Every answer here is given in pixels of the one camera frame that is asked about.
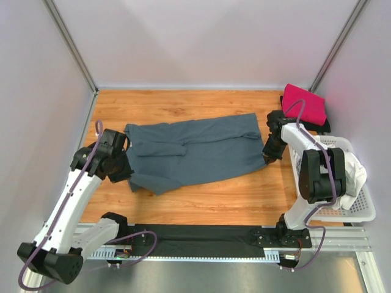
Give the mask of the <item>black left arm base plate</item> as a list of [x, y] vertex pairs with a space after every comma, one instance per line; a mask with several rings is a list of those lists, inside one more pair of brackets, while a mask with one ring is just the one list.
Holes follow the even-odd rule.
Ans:
[[[135, 234], [138, 232], [144, 232], [149, 231], [150, 227], [147, 225], [134, 225], [129, 226], [127, 231], [124, 232], [121, 237], [128, 236], [130, 234]], [[146, 247], [149, 245], [152, 245], [154, 243], [154, 236], [148, 233], [140, 234], [137, 236], [129, 237], [127, 239], [124, 239], [122, 241], [118, 241], [117, 244], [119, 245], [132, 245], [132, 246], [141, 246]]]

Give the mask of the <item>blue-grey t-shirt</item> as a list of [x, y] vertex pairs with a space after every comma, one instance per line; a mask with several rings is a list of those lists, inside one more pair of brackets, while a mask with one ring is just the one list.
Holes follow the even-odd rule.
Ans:
[[266, 167], [255, 114], [125, 126], [133, 174], [130, 189], [162, 195], [182, 186], [212, 183]]

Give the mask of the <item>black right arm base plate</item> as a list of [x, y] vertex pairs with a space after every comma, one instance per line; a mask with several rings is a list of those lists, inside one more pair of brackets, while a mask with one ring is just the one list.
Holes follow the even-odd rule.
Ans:
[[255, 243], [262, 248], [312, 248], [308, 229], [278, 230], [277, 228], [257, 227], [250, 231]]

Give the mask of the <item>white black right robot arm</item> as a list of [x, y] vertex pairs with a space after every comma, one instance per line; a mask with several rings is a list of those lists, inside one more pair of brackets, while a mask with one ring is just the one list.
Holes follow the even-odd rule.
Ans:
[[267, 115], [268, 139], [263, 148], [266, 164], [281, 160], [286, 147], [301, 158], [298, 199], [282, 218], [284, 225], [275, 231], [282, 246], [296, 241], [296, 230], [308, 228], [308, 222], [321, 208], [332, 206], [346, 193], [345, 154], [341, 148], [329, 148], [281, 110]]

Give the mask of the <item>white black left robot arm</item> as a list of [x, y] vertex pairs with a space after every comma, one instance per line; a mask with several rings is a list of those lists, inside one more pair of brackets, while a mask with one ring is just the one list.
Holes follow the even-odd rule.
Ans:
[[75, 230], [94, 192], [105, 179], [118, 183], [130, 179], [126, 134], [105, 129], [93, 144], [73, 156], [66, 185], [48, 221], [32, 242], [17, 250], [24, 268], [63, 284], [72, 283], [83, 262], [102, 245], [111, 241], [122, 245], [128, 239], [125, 216], [107, 212], [98, 223], [79, 236]]

